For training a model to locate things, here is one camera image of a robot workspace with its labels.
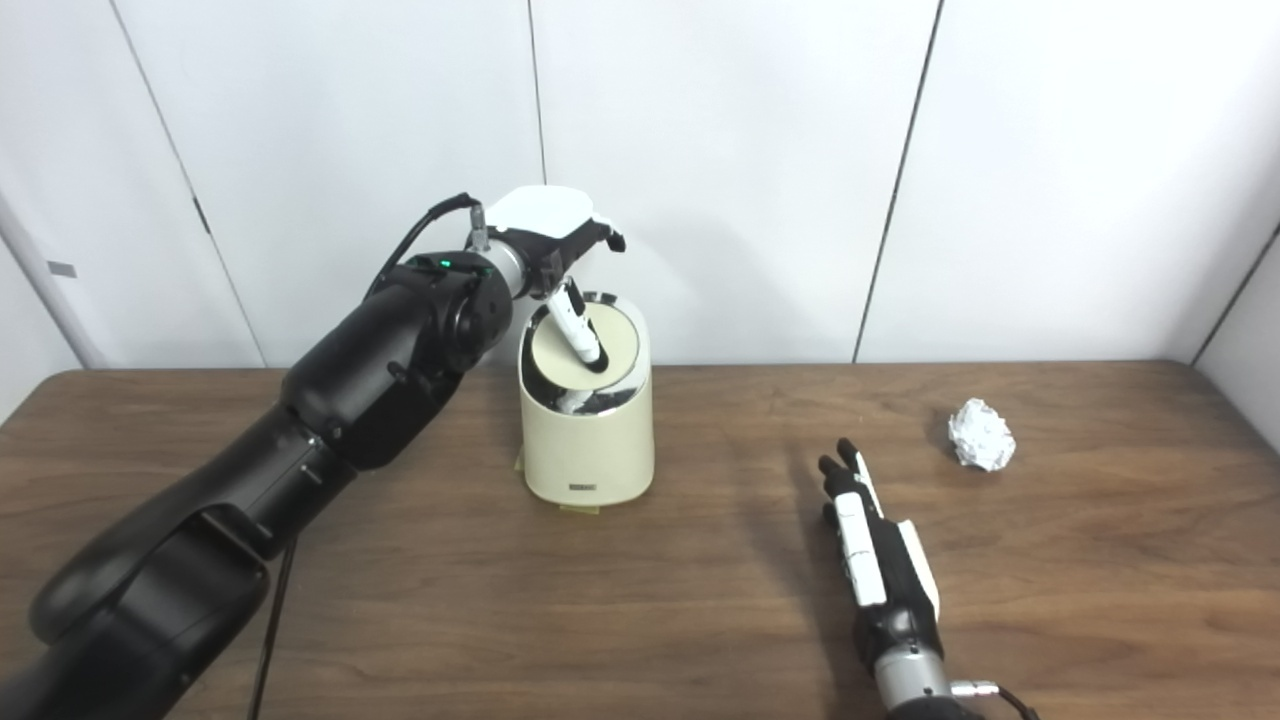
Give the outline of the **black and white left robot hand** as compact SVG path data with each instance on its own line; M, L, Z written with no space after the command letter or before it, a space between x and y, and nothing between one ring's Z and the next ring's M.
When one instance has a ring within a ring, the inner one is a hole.
M472 208L470 215L463 250L489 261L512 299L543 301L579 361L603 373L609 357L570 268L599 243L623 252L625 236L595 213L585 192L564 186L521 186L489 208Z

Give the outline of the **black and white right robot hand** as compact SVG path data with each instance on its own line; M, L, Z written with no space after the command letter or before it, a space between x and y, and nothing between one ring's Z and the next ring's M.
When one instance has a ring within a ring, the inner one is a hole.
M895 650L945 656L936 583L910 521L888 519L867 461L847 437L836 457L820 456L827 501L823 518L837 536L840 566L856 606L854 646L873 673Z

